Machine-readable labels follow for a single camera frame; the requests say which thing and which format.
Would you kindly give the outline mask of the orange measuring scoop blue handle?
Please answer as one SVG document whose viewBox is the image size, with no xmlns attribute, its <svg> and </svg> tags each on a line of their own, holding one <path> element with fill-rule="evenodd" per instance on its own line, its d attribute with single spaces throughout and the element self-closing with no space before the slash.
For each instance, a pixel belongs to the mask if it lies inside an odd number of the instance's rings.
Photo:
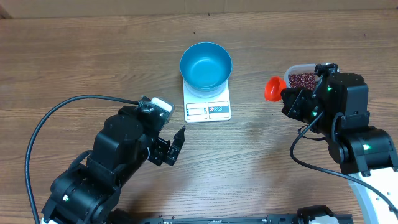
<svg viewBox="0 0 398 224">
<path fill-rule="evenodd" d="M 279 101 L 282 99 L 281 92 L 287 88 L 284 79 L 280 77 L 272 77 L 266 84 L 264 89 L 264 98 L 267 101 Z"/>
</svg>

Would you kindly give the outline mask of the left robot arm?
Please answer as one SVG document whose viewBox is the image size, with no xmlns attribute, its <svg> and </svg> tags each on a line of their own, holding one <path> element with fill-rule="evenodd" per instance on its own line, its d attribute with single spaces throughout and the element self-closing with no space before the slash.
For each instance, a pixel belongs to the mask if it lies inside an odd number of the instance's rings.
<svg viewBox="0 0 398 224">
<path fill-rule="evenodd" d="M 105 223 L 121 189 L 145 161 L 173 166 L 185 141 L 181 128 L 172 141 L 160 138 L 167 112 L 156 106 L 123 106 L 50 187 L 44 223 Z"/>
</svg>

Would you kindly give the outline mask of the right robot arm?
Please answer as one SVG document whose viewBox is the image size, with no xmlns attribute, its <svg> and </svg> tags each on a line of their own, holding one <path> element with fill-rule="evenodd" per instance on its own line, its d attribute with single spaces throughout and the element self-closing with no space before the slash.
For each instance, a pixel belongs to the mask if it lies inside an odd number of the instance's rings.
<svg viewBox="0 0 398 224">
<path fill-rule="evenodd" d="M 291 158 L 301 166 L 348 180 L 366 223 L 397 223 L 397 151 L 390 135 L 370 126 L 368 85 L 354 73 L 318 71 L 316 87 L 281 91 L 286 116 L 321 133 L 340 171 Z"/>
</svg>

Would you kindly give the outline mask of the white kitchen scale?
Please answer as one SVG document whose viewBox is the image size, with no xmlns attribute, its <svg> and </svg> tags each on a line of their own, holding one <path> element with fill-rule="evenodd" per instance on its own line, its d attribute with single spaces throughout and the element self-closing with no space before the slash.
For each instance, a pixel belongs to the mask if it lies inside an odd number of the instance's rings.
<svg viewBox="0 0 398 224">
<path fill-rule="evenodd" d="M 228 82 L 217 89 L 201 91 L 183 81 L 184 119 L 187 123 L 229 121 L 231 102 Z"/>
</svg>

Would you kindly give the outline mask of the blue bowl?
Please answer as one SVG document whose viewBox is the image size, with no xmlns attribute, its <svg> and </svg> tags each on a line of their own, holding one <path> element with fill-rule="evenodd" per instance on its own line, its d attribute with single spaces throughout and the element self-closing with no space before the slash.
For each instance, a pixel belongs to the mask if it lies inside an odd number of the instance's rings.
<svg viewBox="0 0 398 224">
<path fill-rule="evenodd" d="M 233 71 L 229 52 L 214 42 L 199 42 L 181 56 L 180 73 L 192 88 L 212 91 L 226 83 Z"/>
</svg>

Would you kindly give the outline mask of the red beans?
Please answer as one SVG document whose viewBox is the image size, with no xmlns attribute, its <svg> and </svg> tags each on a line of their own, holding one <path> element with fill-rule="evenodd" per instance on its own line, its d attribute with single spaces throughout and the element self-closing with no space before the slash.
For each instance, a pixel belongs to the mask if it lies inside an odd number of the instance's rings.
<svg viewBox="0 0 398 224">
<path fill-rule="evenodd" d="M 314 90 L 317 84 L 315 78 L 314 73 L 292 73 L 288 75 L 289 86 Z"/>
</svg>

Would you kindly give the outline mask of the clear plastic container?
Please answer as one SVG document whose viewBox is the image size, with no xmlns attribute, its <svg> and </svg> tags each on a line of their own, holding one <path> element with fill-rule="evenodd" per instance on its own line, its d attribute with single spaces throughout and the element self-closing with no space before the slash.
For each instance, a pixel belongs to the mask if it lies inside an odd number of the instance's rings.
<svg viewBox="0 0 398 224">
<path fill-rule="evenodd" d="M 288 75 L 290 75 L 292 73 L 314 73 L 314 69 L 315 69 L 315 64 L 294 65 L 294 66 L 290 67 L 284 75 L 284 81 L 287 84 L 287 88 L 290 88 L 289 81 L 288 81 Z M 316 76 L 315 79 L 316 79 L 316 83 L 318 84 L 319 77 Z"/>
</svg>

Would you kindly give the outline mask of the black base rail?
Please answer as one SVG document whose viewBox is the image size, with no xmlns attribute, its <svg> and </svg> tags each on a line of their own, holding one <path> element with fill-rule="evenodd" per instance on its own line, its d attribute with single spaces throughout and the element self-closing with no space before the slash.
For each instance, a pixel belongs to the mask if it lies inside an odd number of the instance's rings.
<svg viewBox="0 0 398 224">
<path fill-rule="evenodd" d="M 337 215 L 326 205 L 314 205 L 297 210 L 297 213 L 270 214 L 264 217 L 232 218 L 134 218 L 127 212 L 116 209 L 107 223 L 111 224 L 353 224 L 351 215 Z"/>
</svg>

